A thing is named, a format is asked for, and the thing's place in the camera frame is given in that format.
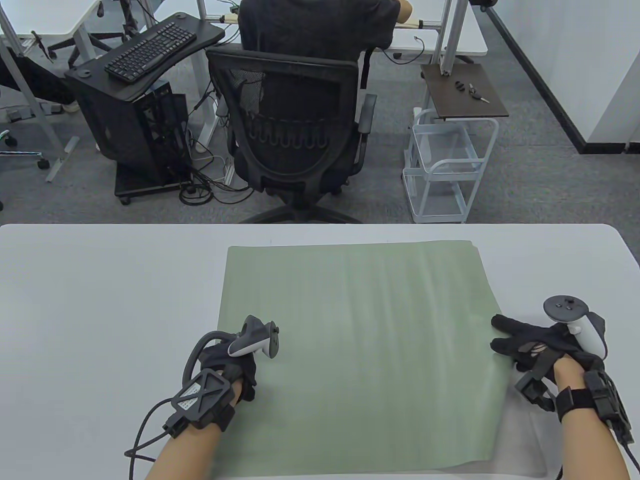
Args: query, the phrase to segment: floor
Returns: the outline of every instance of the floor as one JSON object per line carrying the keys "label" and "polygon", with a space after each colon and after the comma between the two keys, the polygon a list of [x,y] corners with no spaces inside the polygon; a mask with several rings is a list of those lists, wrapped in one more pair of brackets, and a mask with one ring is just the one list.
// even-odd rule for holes
{"label": "floor", "polygon": [[[118,28],[120,18],[106,2],[108,14],[92,20],[90,31]],[[489,18],[476,11],[489,54],[481,60],[511,116],[501,120],[500,135],[468,221],[472,223],[608,223],[620,231],[640,258],[640,156],[578,155],[558,122],[514,59]],[[57,66],[63,68],[62,55]],[[183,62],[166,76],[175,92],[197,100],[191,66]],[[401,153],[408,141],[411,108],[422,97],[416,65],[398,67],[382,54],[372,58],[369,92],[378,94],[366,164],[340,197],[321,203],[367,223],[411,221],[400,179]],[[2,89],[0,107],[20,103],[19,95]],[[194,125],[201,121],[198,112]],[[238,205],[216,202],[182,205],[176,193],[137,198],[127,207],[113,196],[116,165],[95,149],[81,113],[50,117],[66,141],[80,135],[72,159],[52,184],[32,162],[2,159],[0,198],[3,223],[210,223],[237,222],[277,206],[256,193]],[[47,151],[47,141],[32,120],[11,124],[24,149]],[[226,155],[219,135],[212,143]],[[216,162],[214,169],[220,168]],[[237,194],[221,194],[233,200]]]}

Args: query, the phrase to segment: forearm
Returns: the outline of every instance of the forearm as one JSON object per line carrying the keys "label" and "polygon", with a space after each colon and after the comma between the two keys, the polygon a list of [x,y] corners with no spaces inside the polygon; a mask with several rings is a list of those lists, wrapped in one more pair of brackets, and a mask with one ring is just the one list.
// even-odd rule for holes
{"label": "forearm", "polygon": [[[231,405],[235,406],[242,383],[235,382],[233,388],[236,398]],[[167,441],[147,480],[204,480],[221,435],[222,431],[216,424],[202,430],[189,425],[177,438]]]}
{"label": "forearm", "polygon": [[[584,370],[573,359],[556,362],[558,391],[585,388]],[[593,409],[568,412],[562,420],[563,468],[566,480],[629,480],[625,460],[609,428]]]}
{"label": "forearm", "polygon": [[413,12],[413,6],[407,0],[398,0],[400,2],[400,13],[398,14],[398,23],[405,23]]}

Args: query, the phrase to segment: black glove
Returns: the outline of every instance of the black glove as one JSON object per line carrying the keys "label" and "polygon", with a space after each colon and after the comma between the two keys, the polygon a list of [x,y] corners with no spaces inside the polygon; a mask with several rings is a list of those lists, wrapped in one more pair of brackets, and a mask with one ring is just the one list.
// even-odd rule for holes
{"label": "black glove", "polygon": [[493,339],[491,348],[494,352],[508,355],[516,362],[516,368],[521,372],[530,371],[541,360],[544,351],[548,358],[549,370],[543,373],[549,380],[555,382],[553,363],[565,354],[578,362],[585,371],[604,370],[602,360],[580,347],[575,337],[563,323],[556,323],[550,327],[533,326],[519,322],[504,315],[496,315],[491,319],[491,325],[501,332],[511,336],[506,339]]}
{"label": "black glove", "polygon": [[238,401],[250,402],[255,398],[255,360],[253,353],[243,356],[229,356],[229,342],[220,342],[205,348],[200,357],[200,369],[222,371],[223,376],[233,383],[242,378],[242,392]]}

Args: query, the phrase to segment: black baseboard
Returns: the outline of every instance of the black baseboard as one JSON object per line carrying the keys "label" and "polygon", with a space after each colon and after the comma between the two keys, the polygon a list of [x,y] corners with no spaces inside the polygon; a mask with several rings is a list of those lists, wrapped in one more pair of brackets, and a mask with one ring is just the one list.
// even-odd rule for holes
{"label": "black baseboard", "polygon": [[529,61],[525,53],[522,51],[520,46],[516,43],[514,38],[507,30],[507,27],[502,23],[500,17],[497,13],[494,12],[493,8],[487,8],[487,15],[495,25],[496,29],[502,35],[504,42],[509,47],[509,50],[513,53],[515,58],[518,60],[520,66],[527,73],[533,85],[536,87],[544,101],[549,106],[551,112],[553,112],[554,116],[557,118],[557,121],[560,123],[560,126],[563,128],[573,146],[578,150],[580,154],[621,154],[625,149],[624,143],[589,143],[587,142],[582,134],[578,131],[578,128],[569,118],[567,112],[564,111],[562,105],[556,98],[556,96],[551,92],[546,82],[542,79],[536,67]]}

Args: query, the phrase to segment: black t-shirt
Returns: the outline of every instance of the black t-shirt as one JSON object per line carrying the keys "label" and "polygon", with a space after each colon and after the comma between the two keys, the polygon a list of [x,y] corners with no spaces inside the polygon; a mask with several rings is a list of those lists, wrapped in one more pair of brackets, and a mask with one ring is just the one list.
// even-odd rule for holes
{"label": "black t-shirt", "polygon": [[[365,50],[389,47],[399,13],[398,0],[243,0],[238,23],[245,50],[358,61]],[[270,74],[260,86],[260,114],[331,118],[337,88],[320,79]]]}
{"label": "black t-shirt", "polygon": [[387,49],[400,13],[397,0],[243,0],[245,50],[358,61]]}

